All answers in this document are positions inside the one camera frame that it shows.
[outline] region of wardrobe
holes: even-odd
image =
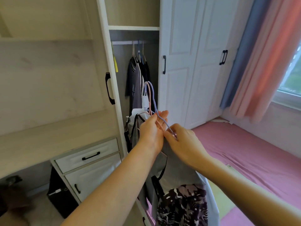
[[[78,203],[92,192],[127,155],[133,47],[170,125],[220,116],[252,3],[0,0],[0,177],[51,160]]]

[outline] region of blue curtain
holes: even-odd
[[[233,101],[234,95],[243,77],[243,73],[249,62],[270,1],[271,0],[254,0],[221,101],[220,107],[222,109],[229,107]]]

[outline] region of pink curtain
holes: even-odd
[[[272,0],[230,106],[238,118],[258,122],[278,89],[301,40],[301,0]]]

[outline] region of wooden shelf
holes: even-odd
[[[159,31],[160,27],[114,26],[114,25],[109,25],[109,30]]]
[[[118,133],[115,113],[103,110],[0,136],[0,178]]]

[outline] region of white drawer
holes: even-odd
[[[57,159],[55,160],[55,162],[59,166],[62,173],[65,173],[117,151],[119,151],[117,139],[113,139],[108,142],[101,143],[94,147]]]
[[[80,201],[83,201],[115,170],[116,167],[118,167],[120,163],[120,155],[115,154],[80,170],[74,171],[65,177]]]

